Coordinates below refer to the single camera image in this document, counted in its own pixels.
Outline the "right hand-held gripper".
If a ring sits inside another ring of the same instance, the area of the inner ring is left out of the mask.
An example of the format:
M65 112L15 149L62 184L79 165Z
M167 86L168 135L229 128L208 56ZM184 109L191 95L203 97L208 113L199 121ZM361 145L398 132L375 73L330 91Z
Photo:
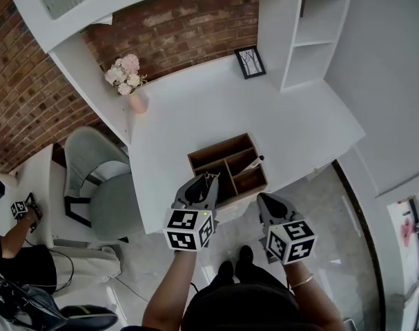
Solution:
M317 235L290 201L262 192L257 204L264 234L260 243L269 263L288 265L312 254Z

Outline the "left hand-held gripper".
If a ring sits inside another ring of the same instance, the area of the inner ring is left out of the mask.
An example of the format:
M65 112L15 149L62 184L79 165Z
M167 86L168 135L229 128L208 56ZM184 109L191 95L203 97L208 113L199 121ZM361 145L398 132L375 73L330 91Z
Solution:
M199 252L215 232L219 180L194 177L185 183L166 211L163 233L171 250Z

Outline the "brown wooden organizer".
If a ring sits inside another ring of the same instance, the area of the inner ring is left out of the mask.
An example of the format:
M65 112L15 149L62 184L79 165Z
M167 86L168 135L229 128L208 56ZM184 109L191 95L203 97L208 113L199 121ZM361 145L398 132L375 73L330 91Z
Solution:
M222 208L265 189L267 180L262 165L248 168L259 157L250 136L244 133L192 152L188 160L195 176L218 176L217 207Z

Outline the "person's left forearm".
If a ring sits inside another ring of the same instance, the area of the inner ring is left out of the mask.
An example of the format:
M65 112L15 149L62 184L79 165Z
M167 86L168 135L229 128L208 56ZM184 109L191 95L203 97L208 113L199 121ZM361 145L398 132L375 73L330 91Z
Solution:
M145 309L142 326L179 331L195 270L197 253L179 251Z

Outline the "person's right forearm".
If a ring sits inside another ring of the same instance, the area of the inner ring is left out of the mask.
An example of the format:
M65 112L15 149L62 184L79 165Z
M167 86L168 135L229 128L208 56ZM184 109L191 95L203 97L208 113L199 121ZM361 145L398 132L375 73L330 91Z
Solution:
M340 311L303 262L284 265L284 271L304 317L324 331L347 331Z

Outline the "person's black shoe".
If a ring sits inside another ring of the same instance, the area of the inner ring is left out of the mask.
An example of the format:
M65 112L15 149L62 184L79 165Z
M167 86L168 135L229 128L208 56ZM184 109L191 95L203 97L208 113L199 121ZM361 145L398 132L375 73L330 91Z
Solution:
M253 251L249 245L240 248L236 269L241 271L248 270L253 265Z
M222 285L234 284L234 268L231 261L224 261L218 270L217 279Z

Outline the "white pen with black cap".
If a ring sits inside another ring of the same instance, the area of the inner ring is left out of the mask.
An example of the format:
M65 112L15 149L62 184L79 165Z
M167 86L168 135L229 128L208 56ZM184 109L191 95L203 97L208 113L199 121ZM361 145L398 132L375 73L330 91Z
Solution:
M259 166L259 164L261 164L261 162L263 162L263 160L264 160L264 156L263 155L258 156L254 161L252 161L250 164L248 164L242 170L242 172L246 172L248 170L252 170L252 169L256 168L257 166Z

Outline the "white desk with hutch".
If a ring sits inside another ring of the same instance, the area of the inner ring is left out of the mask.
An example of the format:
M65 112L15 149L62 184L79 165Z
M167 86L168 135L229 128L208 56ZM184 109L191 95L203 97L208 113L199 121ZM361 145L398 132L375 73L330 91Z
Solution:
M145 115L118 100L80 32L144 0L14 0L31 33L127 145L147 233L162 229L188 154L239 134L264 156L273 192L350 150L364 130L325 82L350 0L260 0L257 49L265 74L245 79L234 56L147 83Z

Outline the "person's black-clothed torso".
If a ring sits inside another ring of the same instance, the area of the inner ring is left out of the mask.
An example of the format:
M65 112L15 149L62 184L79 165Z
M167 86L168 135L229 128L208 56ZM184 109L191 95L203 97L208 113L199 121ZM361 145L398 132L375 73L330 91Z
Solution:
M252 265L234 270L234 284L217 276L189 303L182 331L324 331L300 312L292 290Z

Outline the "grey upholstered chair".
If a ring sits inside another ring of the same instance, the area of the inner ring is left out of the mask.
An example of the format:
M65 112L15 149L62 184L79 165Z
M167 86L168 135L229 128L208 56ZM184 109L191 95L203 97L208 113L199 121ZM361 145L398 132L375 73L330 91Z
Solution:
M66 216L90 228L101 241L126 241L143 226L131 172L101 181L90 198L81 196L88 177L99 166L114 161L130 165L123 150L98 130L85 126L72 132L65 143Z

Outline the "pink vase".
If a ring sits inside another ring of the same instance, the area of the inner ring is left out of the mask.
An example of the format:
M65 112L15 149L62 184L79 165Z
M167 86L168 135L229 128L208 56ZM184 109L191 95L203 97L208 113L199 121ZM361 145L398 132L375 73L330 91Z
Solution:
M129 104L135 114L145 114L148 109L148 103L145 98L140 96L137 92L132 92L128 96Z

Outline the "pink object on windowsill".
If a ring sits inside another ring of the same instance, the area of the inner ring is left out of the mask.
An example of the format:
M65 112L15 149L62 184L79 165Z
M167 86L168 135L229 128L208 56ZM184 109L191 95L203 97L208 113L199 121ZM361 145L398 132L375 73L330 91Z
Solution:
M406 218L404 223L400 227L400 233L402 237L402 241L404 247L408 248L410 245L410 241L412 236L415 234L416 225L410 218Z

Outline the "pale pink flower bouquet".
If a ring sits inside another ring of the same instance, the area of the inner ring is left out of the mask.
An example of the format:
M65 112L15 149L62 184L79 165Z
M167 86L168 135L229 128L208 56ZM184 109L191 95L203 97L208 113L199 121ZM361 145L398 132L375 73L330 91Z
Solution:
M136 88L148 83L147 75L139 71L139 58L135 54L127 54L115 60L104 73L104 79L117 90L119 95L127 96Z

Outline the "small white side table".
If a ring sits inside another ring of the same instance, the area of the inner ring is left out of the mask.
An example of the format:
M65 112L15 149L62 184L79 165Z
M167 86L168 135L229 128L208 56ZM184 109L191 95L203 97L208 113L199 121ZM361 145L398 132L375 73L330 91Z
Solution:
M33 244L54 247L57 219L65 216L64 185L66 169L52 160L53 145L27 159L10 174L17 180L13 188L6 187L0 198L0 234L5 234L17 220L13 217L11 206L17 201L25 201L33 194L43 213L43 218L27 240Z

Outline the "black picture frame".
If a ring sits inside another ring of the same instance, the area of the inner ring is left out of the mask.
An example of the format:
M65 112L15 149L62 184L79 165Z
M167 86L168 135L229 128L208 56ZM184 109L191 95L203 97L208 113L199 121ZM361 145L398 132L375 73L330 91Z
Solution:
M245 79L251 79L266 74L257 46L239 48L234 50L234 53Z

